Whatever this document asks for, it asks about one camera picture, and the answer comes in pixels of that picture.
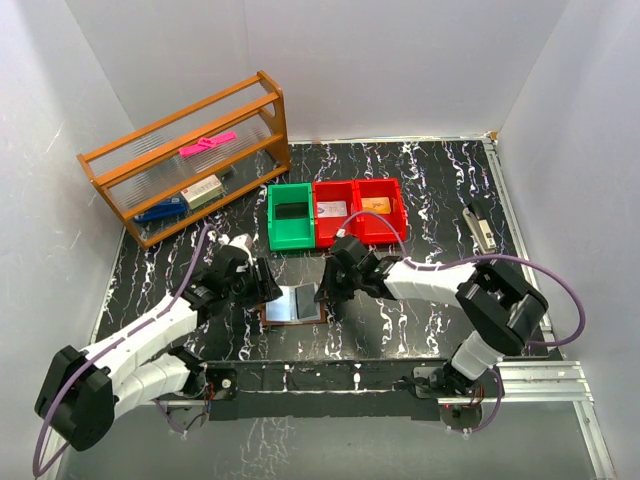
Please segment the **grey VIP card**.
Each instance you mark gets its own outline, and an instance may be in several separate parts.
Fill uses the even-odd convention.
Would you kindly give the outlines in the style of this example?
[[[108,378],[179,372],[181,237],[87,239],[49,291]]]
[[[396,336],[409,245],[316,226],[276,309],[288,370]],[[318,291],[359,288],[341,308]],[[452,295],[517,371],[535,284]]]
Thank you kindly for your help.
[[[274,212],[276,220],[304,219],[309,215],[309,207],[306,202],[279,203]]]

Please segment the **gold card with magnetic stripe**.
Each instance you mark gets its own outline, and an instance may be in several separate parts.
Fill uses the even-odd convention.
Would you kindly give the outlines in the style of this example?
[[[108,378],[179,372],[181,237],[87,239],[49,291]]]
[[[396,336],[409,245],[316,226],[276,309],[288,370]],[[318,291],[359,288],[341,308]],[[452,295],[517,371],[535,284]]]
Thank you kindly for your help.
[[[362,209],[377,214],[390,214],[392,212],[391,200],[388,197],[365,197],[361,199]]]

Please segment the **dark card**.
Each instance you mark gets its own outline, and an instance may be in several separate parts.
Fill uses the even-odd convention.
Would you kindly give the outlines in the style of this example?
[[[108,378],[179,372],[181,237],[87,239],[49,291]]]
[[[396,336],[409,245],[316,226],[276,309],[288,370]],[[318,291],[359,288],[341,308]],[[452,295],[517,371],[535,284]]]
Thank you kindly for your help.
[[[315,283],[295,288],[295,306],[298,320],[314,321],[320,319],[319,303],[315,300],[316,288]]]

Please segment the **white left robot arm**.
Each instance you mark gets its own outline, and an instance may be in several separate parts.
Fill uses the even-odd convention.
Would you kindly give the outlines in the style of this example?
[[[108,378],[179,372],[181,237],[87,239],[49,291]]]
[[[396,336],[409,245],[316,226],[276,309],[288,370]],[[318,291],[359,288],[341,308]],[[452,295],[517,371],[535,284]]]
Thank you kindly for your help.
[[[165,394],[200,396],[207,376],[200,359],[174,341],[232,307],[250,308],[282,294],[268,264],[251,254],[247,234],[234,237],[181,292],[165,295],[149,312],[81,350],[53,357],[35,412],[77,451],[93,447],[114,421]]]

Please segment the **brown leather card holder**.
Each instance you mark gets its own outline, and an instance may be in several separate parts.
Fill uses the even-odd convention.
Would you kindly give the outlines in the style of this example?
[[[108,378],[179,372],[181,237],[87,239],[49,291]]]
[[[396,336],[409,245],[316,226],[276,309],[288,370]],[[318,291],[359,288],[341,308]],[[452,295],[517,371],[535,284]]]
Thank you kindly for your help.
[[[325,323],[326,308],[314,300],[317,283],[281,286],[282,295],[262,306],[260,323],[263,326],[292,326]]]

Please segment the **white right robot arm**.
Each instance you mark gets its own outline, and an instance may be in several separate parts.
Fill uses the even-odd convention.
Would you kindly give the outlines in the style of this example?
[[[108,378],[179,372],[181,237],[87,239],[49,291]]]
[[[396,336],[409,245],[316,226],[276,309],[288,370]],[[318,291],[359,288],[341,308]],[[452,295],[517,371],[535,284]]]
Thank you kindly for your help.
[[[522,274],[499,259],[473,260],[446,268],[400,256],[378,257],[359,239],[339,238],[329,251],[317,302],[344,302],[356,291],[375,299],[424,300],[464,312],[473,331],[435,371],[405,378],[416,391],[466,397],[482,375],[524,349],[548,302]]]

